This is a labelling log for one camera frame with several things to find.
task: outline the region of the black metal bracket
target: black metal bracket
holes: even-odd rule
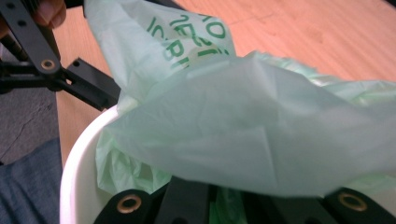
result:
[[[69,7],[82,1],[68,1]],[[120,87],[108,75],[76,59],[67,69],[61,66],[55,44],[43,35],[20,0],[0,1],[0,13],[6,20],[26,62],[0,63],[0,93],[15,88],[47,87],[51,91],[67,91],[98,110],[115,105]]]

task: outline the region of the person's leg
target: person's leg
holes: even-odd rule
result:
[[[62,170],[59,139],[0,166],[0,223],[59,223]]]

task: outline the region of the green plastic bag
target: green plastic bag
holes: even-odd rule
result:
[[[345,82],[258,52],[239,58],[218,19],[145,1],[87,0],[86,15],[122,88],[121,116],[96,151],[108,192],[152,192],[177,175],[317,196],[396,168],[394,83]]]

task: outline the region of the wooden surface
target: wooden surface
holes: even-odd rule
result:
[[[291,57],[344,79],[396,81],[396,9],[382,0],[177,0],[189,11],[222,18],[236,51]],[[81,9],[55,30],[62,63],[77,57],[109,74]],[[57,95],[63,159],[100,113],[67,93]]]

